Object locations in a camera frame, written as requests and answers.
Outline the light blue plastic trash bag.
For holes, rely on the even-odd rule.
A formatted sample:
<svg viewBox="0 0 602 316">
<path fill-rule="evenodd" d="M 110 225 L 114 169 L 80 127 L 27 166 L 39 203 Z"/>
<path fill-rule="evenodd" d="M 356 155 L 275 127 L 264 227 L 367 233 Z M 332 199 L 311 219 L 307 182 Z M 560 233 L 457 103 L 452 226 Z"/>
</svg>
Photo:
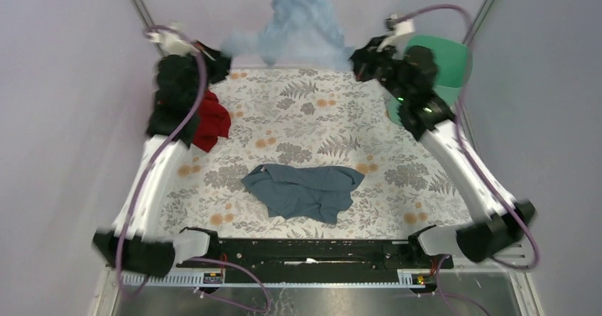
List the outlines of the light blue plastic trash bag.
<svg viewBox="0 0 602 316">
<path fill-rule="evenodd" d="M 220 45 L 230 56 L 256 55 L 272 67 L 281 60 L 349 71 L 355 49 L 345 44 L 330 0 L 272 0 L 271 19 L 258 32 L 234 31 Z"/>
</svg>

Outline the green plastic trash bin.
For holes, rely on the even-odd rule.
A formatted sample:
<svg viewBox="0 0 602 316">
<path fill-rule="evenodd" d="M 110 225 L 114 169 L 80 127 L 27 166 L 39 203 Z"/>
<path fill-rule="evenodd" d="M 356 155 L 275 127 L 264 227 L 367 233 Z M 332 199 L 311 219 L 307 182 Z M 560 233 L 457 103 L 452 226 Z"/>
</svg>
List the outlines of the green plastic trash bin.
<svg viewBox="0 0 602 316">
<path fill-rule="evenodd" d="M 472 54 L 469 47 L 446 38 L 429 35 L 415 35 L 409 38 L 402 50 L 395 52 L 393 59 L 402 60 L 403 53 L 412 46 L 422 46 L 432 51 L 434 63 L 439 68 L 434 81 L 433 91 L 449 108 L 447 111 L 435 111 L 425 107 L 424 113 L 432 112 L 433 124 L 454 120 L 453 108 L 461 89 L 468 82 L 472 71 Z"/>
</svg>

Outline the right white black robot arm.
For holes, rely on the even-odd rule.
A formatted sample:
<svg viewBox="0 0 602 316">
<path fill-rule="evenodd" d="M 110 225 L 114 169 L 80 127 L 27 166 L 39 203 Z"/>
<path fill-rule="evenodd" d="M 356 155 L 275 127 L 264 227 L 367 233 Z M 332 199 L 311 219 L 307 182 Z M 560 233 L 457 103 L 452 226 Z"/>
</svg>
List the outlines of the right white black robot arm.
<svg viewBox="0 0 602 316">
<path fill-rule="evenodd" d="M 416 36 L 397 49 L 384 36 L 355 50 L 351 64 L 359 82 L 377 81 L 391 93 L 388 116 L 421 143 L 449 176 L 471 216 L 468 224 L 430 227 L 408 246 L 408 261 L 418 268 L 435 255 L 463 256 L 474 263 L 499 261 L 499 253 L 527 239 L 533 250 L 527 270 L 540 261 L 529 230 L 536 209 L 519 201 L 487 169 L 461 127 L 462 90 L 472 67 L 471 49 L 434 36 Z"/>
</svg>

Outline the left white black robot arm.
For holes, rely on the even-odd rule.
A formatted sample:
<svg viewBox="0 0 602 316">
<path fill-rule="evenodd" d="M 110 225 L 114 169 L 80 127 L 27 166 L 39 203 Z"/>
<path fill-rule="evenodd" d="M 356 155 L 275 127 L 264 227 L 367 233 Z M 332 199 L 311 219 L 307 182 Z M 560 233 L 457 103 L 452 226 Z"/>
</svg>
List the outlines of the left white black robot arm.
<svg viewBox="0 0 602 316">
<path fill-rule="evenodd" d="M 229 113 L 209 91 L 226 79 L 231 58 L 195 41 L 191 51 L 169 54 L 155 66 L 156 91 L 146 128 L 141 164 L 124 207 L 108 230 L 98 229 L 93 246 L 117 273 L 162 278 L 194 258 L 210 267 L 220 257 L 217 234 L 186 228 L 174 236 L 153 231 L 167 190 L 185 155 L 199 141 L 226 138 Z"/>
</svg>

